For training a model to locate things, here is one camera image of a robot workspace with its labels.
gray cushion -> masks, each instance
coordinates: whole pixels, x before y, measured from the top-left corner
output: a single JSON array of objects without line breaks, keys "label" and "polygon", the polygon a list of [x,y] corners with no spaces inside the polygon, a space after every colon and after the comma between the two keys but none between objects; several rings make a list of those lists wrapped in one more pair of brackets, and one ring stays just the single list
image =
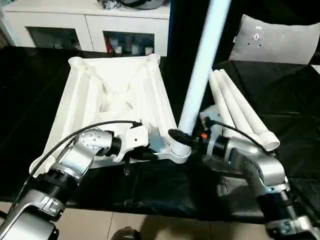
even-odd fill
[{"label": "gray cushion", "polygon": [[320,35],[313,25],[269,24],[243,15],[230,60],[307,64]]}]

glass cabinet door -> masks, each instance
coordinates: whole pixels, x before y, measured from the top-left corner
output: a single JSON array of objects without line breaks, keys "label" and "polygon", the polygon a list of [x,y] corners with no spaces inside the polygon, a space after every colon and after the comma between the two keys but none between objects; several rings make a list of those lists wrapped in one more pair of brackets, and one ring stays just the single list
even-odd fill
[{"label": "glass cabinet door", "polygon": [[124,57],[151,53],[167,56],[169,19],[105,15],[85,18],[96,52],[114,51]]},{"label": "glass cabinet door", "polygon": [[108,53],[122,56],[144,56],[154,53],[154,34],[103,31],[103,36]]},{"label": "glass cabinet door", "polygon": [[75,29],[57,27],[26,27],[37,48],[81,50]]},{"label": "glass cabinet door", "polygon": [[94,50],[84,15],[8,11],[5,17],[17,46]]}]

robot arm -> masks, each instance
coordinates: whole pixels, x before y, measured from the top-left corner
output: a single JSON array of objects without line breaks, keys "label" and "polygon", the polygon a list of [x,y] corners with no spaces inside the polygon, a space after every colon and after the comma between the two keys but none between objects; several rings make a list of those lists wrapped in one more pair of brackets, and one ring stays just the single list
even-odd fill
[{"label": "robot arm", "polygon": [[91,167],[96,155],[114,156],[120,161],[127,152],[148,145],[148,130],[130,128],[114,137],[98,128],[81,133],[73,146],[65,149],[37,185],[21,199],[0,226],[0,240],[56,240],[54,222],[63,214],[66,203]]},{"label": "robot arm", "polygon": [[[208,129],[214,125],[213,121],[206,119],[202,123],[205,130],[202,135],[210,136]],[[176,141],[218,159],[243,176],[264,215],[270,237],[276,240],[320,240],[319,229],[312,225],[304,212],[295,209],[285,169],[274,155],[248,140],[235,137],[219,135],[212,141],[209,137],[193,137],[176,129],[171,129],[169,134]]]}]

tiled floor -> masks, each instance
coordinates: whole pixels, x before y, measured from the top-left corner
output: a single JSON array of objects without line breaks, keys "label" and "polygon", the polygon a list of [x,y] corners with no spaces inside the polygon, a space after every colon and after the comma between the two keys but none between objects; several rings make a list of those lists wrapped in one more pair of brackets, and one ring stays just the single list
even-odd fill
[{"label": "tiled floor", "polygon": [[[9,207],[0,202],[0,210]],[[79,209],[67,209],[56,226],[59,240],[110,240],[124,227],[140,231],[143,240],[270,240],[263,225]]]}]

black tablecloth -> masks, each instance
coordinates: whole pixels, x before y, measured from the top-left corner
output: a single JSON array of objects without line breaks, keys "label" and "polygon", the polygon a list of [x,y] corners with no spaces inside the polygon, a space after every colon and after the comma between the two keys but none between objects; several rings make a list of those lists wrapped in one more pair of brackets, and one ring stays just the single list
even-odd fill
[{"label": "black tablecloth", "polygon": [[[6,47],[0,51],[0,200],[12,201],[30,163],[39,157],[70,71],[68,59],[109,57],[107,53]],[[288,176],[320,210],[320,75],[309,65],[224,62],[224,68],[267,127],[281,141],[277,150]],[[161,59],[161,74],[179,121],[190,71]],[[202,109],[213,103],[207,87]],[[170,160],[91,169],[69,207],[262,223],[263,215],[242,179],[222,177],[198,156],[185,164]]]}]

